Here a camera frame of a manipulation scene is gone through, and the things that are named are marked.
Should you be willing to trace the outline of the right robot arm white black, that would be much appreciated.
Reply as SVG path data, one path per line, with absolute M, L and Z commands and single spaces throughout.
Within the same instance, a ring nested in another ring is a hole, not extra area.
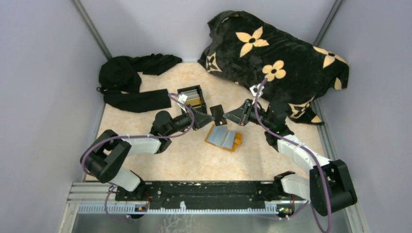
M 288 171 L 275 176 L 274 195 L 279 200 L 296 195 L 310 201 L 322 216 L 358 202 L 347 164 L 340 159 L 323 157 L 304 145 L 287 126 L 287 114 L 282 104 L 273 101 L 264 110 L 259 103 L 253 104 L 251 99 L 246 99 L 223 117 L 240 126 L 252 122 L 263 127 L 267 143 L 307 174 L 304 178 Z

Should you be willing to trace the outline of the grey credit card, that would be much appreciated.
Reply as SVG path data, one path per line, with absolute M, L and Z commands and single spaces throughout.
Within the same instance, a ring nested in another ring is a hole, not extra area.
M 211 114 L 215 117 L 214 119 L 215 126 L 227 125 L 227 120 L 223 116 L 224 109 L 221 104 L 210 107 L 210 111 L 211 111 Z

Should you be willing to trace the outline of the black plastic card bin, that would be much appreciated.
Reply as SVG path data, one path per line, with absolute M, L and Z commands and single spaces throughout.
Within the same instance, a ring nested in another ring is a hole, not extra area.
M 200 85 L 177 89 L 177 94 L 179 102 L 207 114 L 207 106 Z

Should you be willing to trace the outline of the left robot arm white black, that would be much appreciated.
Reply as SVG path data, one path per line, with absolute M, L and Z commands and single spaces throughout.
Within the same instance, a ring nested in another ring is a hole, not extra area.
M 127 156 L 159 154 L 172 143 L 172 138 L 183 136 L 189 130 L 198 130 L 213 122 L 215 117 L 187 107 L 186 113 L 171 117 L 169 112 L 155 115 L 151 131 L 146 135 L 118 135 L 113 130 L 104 131 L 81 156 L 80 164 L 85 173 L 100 183 L 110 183 L 126 190 L 134 201 L 144 198 L 144 181 L 123 163 Z

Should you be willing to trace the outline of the yellow leather card holder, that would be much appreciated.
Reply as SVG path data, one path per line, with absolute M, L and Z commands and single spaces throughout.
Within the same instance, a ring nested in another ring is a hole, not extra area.
M 205 142 L 223 150 L 234 152 L 242 144 L 242 134 L 230 131 L 224 126 L 213 125 L 205 138 Z

